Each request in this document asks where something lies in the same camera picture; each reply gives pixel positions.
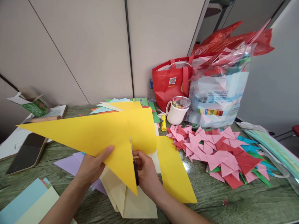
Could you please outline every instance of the qr code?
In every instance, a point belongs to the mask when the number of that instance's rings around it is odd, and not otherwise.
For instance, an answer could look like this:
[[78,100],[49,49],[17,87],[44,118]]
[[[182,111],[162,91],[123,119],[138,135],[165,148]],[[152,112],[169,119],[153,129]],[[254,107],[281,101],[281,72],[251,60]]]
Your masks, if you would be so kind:
[[177,79],[176,77],[175,78],[170,78],[169,85],[175,84],[176,79]]

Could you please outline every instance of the yellow glue stick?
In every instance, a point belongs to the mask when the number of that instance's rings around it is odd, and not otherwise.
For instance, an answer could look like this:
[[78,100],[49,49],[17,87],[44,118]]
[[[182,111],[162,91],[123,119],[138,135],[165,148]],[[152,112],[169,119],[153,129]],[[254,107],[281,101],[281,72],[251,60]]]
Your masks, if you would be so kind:
[[162,131],[166,131],[166,130],[167,130],[167,129],[166,129],[166,123],[165,123],[165,120],[166,120],[165,115],[162,115],[162,116],[161,116],[161,130],[162,130]]

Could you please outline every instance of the red chair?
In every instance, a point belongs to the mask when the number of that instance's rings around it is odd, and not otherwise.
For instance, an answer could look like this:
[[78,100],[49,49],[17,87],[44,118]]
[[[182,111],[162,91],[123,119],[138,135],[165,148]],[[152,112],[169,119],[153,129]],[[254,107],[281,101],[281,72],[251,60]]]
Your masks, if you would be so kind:
[[285,137],[285,138],[282,138],[282,139],[280,139],[280,140],[278,140],[278,141],[280,142],[280,141],[285,140],[285,139],[290,138],[290,137],[299,137],[299,125],[294,125],[294,126],[292,127],[292,130],[291,130],[291,131],[288,131],[288,132],[286,132],[286,133],[283,133],[283,134],[281,134],[281,135],[278,135],[278,136],[276,136],[275,138],[280,137],[280,136],[285,135],[285,134],[288,134],[288,133],[290,133],[290,132],[294,132],[295,134],[294,134],[294,135],[287,136],[287,137]]

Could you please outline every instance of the hand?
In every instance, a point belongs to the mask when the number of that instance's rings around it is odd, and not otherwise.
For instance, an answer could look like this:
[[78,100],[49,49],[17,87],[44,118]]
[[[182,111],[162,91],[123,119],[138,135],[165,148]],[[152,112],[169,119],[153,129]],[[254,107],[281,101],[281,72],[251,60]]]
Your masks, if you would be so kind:
[[141,151],[133,151],[133,156],[139,157],[134,158],[138,169],[139,186],[153,200],[158,191],[164,190],[156,173],[154,162],[151,157]]
[[80,184],[84,185],[90,186],[94,183],[105,168],[103,161],[108,158],[113,149],[114,146],[110,145],[97,157],[85,154],[75,179],[78,180]]

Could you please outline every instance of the green marble table surface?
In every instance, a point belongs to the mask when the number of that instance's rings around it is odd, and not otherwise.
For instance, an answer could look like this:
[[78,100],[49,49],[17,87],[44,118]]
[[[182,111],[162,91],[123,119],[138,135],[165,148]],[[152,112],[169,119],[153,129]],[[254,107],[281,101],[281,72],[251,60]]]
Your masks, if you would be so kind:
[[[67,108],[65,118],[90,115],[95,105],[71,106]],[[240,131],[236,124],[233,131]],[[53,142],[45,147],[39,164],[31,169],[7,176],[13,158],[0,161],[0,210],[7,206],[18,194],[36,178],[47,177],[59,195],[63,193],[73,176],[54,165],[55,161],[71,156],[76,150]],[[197,204],[187,204],[192,210],[213,223],[288,223],[299,220],[299,196],[286,179],[270,177],[272,188],[260,180],[233,190],[227,183],[220,182],[206,173],[206,164],[194,160],[190,162],[180,150],[180,155],[194,189]],[[222,205],[224,199],[228,206]],[[115,212],[108,197],[89,189],[75,219],[81,223],[169,223],[165,214],[157,208],[158,219],[122,219]]]

